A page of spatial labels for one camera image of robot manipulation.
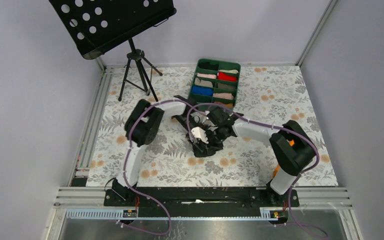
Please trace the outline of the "black striped underwear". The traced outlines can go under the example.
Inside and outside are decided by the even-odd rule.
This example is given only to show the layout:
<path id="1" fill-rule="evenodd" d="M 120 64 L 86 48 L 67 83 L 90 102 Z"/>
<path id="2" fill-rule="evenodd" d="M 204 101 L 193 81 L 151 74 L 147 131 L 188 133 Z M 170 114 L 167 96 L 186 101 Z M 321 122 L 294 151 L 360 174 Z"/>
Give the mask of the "black striped underwear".
<path id="1" fill-rule="evenodd" d="M 211 157 L 224 148 L 223 142 L 217 139 L 215 132 L 211 130 L 207 130 L 205 136 L 195 136 L 191 144 L 193 154 L 197 158 Z"/>

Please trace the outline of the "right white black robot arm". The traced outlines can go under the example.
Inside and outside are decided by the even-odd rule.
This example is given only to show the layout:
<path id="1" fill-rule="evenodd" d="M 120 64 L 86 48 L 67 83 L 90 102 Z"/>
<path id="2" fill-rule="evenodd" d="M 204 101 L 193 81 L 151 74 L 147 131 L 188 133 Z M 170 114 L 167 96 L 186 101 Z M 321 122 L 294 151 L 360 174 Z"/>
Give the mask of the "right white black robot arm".
<path id="1" fill-rule="evenodd" d="M 273 206 L 279 206 L 287 199 L 286 192 L 317 155 L 312 141 L 294 120 L 282 126 L 272 126 L 247 120 L 239 113 L 229 115 L 221 107 L 213 108 L 207 117 L 216 126 L 208 136 L 212 144 L 229 137 L 241 137 L 271 146 L 280 167 L 267 184 L 266 198 Z"/>

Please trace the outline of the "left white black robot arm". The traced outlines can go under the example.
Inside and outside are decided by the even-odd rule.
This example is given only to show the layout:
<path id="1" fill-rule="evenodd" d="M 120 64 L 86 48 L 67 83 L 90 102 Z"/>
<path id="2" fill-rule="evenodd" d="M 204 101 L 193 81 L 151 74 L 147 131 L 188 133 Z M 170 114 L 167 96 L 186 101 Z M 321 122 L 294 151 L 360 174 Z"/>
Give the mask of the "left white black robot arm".
<path id="1" fill-rule="evenodd" d="M 116 199 L 124 206 L 132 204 L 135 200 L 137 190 L 134 186 L 139 179 L 139 168 L 143 155 L 159 131 L 162 120 L 177 118 L 188 131 L 198 127 L 199 124 L 188 120 L 187 115 L 198 111 L 198 102 L 192 98 L 184 98 L 180 95 L 171 100 L 150 103 L 141 99 L 128 117 L 124 129 L 129 141 L 125 160 L 121 171 L 112 182 L 109 193 L 115 195 Z"/>

